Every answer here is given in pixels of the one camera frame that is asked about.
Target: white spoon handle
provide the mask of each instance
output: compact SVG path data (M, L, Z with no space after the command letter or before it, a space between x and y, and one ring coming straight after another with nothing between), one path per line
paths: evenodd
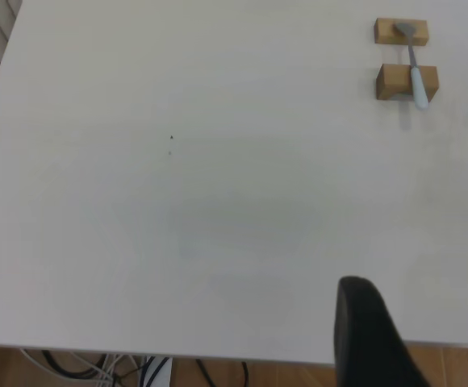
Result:
M426 110L428 109L428 96L426 95L426 90L424 89L424 83L422 83L422 76L420 75L420 70L418 67L412 67L412 86L413 86L413 100L415 101L415 106L418 109Z

